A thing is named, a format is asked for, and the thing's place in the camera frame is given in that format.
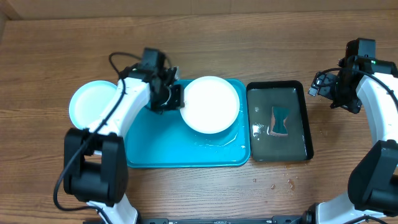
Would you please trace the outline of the white plate with red stain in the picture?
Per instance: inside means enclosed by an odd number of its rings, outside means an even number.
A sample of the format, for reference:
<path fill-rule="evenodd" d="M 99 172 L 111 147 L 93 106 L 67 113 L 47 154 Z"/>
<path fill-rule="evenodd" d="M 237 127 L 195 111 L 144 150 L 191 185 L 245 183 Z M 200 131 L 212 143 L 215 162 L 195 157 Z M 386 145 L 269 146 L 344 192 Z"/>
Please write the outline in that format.
<path fill-rule="evenodd" d="M 193 130 L 216 134 L 228 129 L 238 117 L 240 99 L 225 79 L 205 76 L 190 82 L 184 89 L 184 107 L 180 114 Z"/>

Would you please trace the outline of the light blue plate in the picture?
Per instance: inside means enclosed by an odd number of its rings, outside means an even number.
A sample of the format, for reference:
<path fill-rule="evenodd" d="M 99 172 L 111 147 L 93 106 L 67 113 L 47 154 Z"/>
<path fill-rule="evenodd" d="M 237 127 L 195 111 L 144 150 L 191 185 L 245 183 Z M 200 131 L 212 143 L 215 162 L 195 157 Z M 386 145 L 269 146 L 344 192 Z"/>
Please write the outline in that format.
<path fill-rule="evenodd" d="M 78 129 L 87 128 L 96 121 L 115 95 L 117 86 L 105 80 L 96 80 L 81 86 L 69 103 L 69 117 Z"/>

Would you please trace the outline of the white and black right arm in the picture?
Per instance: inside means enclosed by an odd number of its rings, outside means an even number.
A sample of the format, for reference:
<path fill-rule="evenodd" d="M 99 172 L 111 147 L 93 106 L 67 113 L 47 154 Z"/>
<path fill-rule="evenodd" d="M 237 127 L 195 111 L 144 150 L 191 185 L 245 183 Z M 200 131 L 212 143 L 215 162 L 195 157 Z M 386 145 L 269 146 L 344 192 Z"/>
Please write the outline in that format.
<path fill-rule="evenodd" d="M 313 204 L 299 223 L 360 223 L 397 216 L 397 67 L 394 62 L 360 56 L 340 60 L 318 72 L 308 91 L 352 113 L 365 109 L 372 148 L 352 171 L 348 189 Z"/>

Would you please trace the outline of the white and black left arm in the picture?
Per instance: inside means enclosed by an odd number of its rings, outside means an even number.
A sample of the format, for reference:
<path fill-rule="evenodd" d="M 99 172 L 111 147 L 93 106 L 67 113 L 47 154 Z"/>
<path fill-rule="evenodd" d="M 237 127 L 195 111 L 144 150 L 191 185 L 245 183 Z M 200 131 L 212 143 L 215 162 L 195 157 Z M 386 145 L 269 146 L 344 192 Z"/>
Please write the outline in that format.
<path fill-rule="evenodd" d="M 64 168 L 53 191 L 58 201 L 66 194 L 83 202 L 82 210 L 95 210 L 103 223 L 137 223 L 139 212 L 129 202 L 128 168 L 124 138 L 139 112 L 182 108 L 183 87 L 178 67 L 127 67 L 118 73 L 113 97 L 99 117 L 83 129 L 71 128 L 64 139 Z"/>

